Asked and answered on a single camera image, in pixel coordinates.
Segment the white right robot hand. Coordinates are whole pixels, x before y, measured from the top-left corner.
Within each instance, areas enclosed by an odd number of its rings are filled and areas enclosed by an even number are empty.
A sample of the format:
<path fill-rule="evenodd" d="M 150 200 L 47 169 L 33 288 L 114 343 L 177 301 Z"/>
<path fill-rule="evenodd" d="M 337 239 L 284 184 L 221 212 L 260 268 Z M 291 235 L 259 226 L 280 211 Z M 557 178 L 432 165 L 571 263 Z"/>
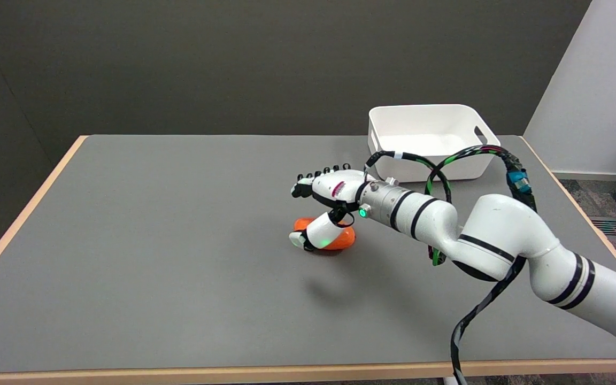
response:
<path fill-rule="evenodd" d="M 352 169 L 350 164 L 326 167 L 323 171 L 298 174 L 296 183 L 291 188 L 293 198 L 312 197 L 328 208 L 304 229 L 294 230 L 289 234 L 291 243 L 306 251 L 326 249 L 335 241 L 342 230 L 353 225 L 360 204 L 362 190 L 376 178 Z"/>

